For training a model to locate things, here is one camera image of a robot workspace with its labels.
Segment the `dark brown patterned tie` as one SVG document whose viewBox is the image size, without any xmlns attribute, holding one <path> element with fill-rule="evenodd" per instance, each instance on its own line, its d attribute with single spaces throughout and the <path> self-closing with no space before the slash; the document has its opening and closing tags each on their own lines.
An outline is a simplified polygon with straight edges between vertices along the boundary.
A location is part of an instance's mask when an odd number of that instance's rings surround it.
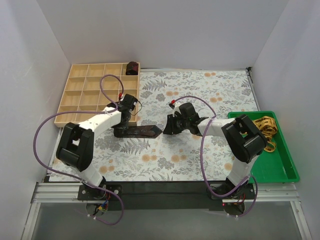
<svg viewBox="0 0 320 240">
<path fill-rule="evenodd" d="M 163 131 L 156 125 L 127 126 L 113 128 L 113 135 L 116 138 L 139 138 L 155 139 Z"/>
</svg>

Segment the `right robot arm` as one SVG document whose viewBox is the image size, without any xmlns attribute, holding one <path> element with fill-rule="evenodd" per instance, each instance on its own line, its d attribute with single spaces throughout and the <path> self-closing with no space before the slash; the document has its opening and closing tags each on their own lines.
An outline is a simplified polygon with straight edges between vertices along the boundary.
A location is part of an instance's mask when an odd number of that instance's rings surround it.
<svg viewBox="0 0 320 240">
<path fill-rule="evenodd" d="M 268 143 L 262 132 L 246 114 L 236 118 L 217 119 L 215 117 L 199 117 L 190 102 L 177 104 L 173 100 L 169 107 L 172 109 L 172 114 L 167 116 L 163 133 L 177 135 L 188 130 L 191 134 L 201 137 L 200 168 L 203 180 L 211 195 L 217 198 L 230 197 L 232 199 L 243 195 L 244 186 L 251 177 L 253 165 Z M 203 147 L 206 136 L 224 138 L 235 157 L 225 182 L 217 188 L 210 186 L 205 174 Z"/>
</svg>

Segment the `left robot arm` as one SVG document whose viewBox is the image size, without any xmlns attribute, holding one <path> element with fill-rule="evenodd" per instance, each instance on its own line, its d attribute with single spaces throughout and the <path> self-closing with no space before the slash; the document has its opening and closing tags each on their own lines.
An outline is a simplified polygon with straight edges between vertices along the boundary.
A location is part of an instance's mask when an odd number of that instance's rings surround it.
<svg viewBox="0 0 320 240">
<path fill-rule="evenodd" d="M 100 114 L 78 124 L 67 123 L 62 131 L 56 158 L 72 169 L 75 178 L 91 184 L 89 194 L 95 200 L 106 196 L 106 180 L 94 167 L 94 143 L 106 130 L 113 129 L 122 138 L 129 130 L 129 121 L 138 99 L 125 94 L 121 101 L 108 104 Z"/>
</svg>

